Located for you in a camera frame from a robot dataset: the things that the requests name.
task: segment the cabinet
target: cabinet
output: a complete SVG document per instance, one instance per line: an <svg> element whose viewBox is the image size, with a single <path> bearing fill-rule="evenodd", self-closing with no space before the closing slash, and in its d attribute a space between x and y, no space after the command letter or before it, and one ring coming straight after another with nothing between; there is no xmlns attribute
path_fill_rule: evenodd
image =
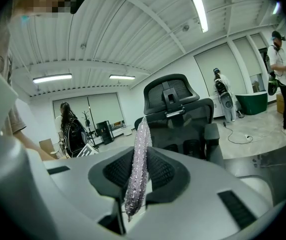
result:
<svg viewBox="0 0 286 240"><path fill-rule="evenodd" d="M222 105L219 101L219 98L218 96L210 96L209 97L213 103L214 103L214 114L213 114L213 117L214 118L217 118L217 117L222 117L224 116L224 113L223 113L223 109L222 109Z"/></svg>

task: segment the green container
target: green container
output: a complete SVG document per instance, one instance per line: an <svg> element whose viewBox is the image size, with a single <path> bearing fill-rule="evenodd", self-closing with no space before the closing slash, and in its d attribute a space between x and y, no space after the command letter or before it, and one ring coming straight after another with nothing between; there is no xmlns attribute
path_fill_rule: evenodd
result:
<svg viewBox="0 0 286 240"><path fill-rule="evenodd" d="M245 115L256 115L268 108L268 93L266 91L235 96Z"/></svg>

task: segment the white corrugated ceiling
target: white corrugated ceiling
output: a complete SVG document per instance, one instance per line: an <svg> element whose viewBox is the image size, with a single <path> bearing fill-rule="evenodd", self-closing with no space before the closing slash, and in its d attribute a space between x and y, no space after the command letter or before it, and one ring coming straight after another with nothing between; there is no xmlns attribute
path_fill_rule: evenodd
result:
<svg viewBox="0 0 286 240"><path fill-rule="evenodd" d="M202 33L191 0L85 0L75 15L31 17L10 26L14 85L28 96L139 83L182 55L233 34L280 22L272 0L203 0ZM33 78L71 73L36 85ZM111 74L136 79L112 80Z"/></svg>

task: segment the mesh headrest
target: mesh headrest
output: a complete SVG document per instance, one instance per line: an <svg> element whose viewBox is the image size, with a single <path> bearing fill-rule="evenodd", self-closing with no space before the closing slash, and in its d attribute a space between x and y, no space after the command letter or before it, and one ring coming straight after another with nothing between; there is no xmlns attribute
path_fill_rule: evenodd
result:
<svg viewBox="0 0 286 240"><path fill-rule="evenodd" d="M197 101L200 96L192 89L187 77L183 74L169 74L150 82L144 88L144 114L166 111L167 105L164 99L164 86L174 88L182 105Z"/></svg>

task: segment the light fixture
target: light fixture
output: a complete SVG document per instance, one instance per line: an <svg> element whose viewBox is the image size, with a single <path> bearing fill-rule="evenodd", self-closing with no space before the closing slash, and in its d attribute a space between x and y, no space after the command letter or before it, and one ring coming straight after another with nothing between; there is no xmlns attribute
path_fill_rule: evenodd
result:
<svg viewBox="0 0 286 240"><path fill-rule="evenodd" d="M199 22L201 24L202 32L204 33L209 30L209 26L208 26L207 16L205 14L203 2L202 0L192 0L192 2L196 8Z"/></svg>
<svg viewBox="0 0 286 240"><path fill-rule="evenodd" d="M125 80L133 80L133 79L135 79L135 76L111 74L111 75L109 76L109 79L125 79Z"/></svg>
<svg viewBox="0 0 286 240"><path fill-rule="evenodd" d="M280 2L276 2L275 8L273 10L273 14L277 14L280 7L281 7Z"/></svg>
<svg viewBox="0 0 286 240"><path fill-rule="evenodd" d="M34 78L33 82L35 84L39 84L39 83L44 83L44 82L49 82L49 81L71 79L71 78L72 78L72 74L54 74L54 75Z"/></svg>

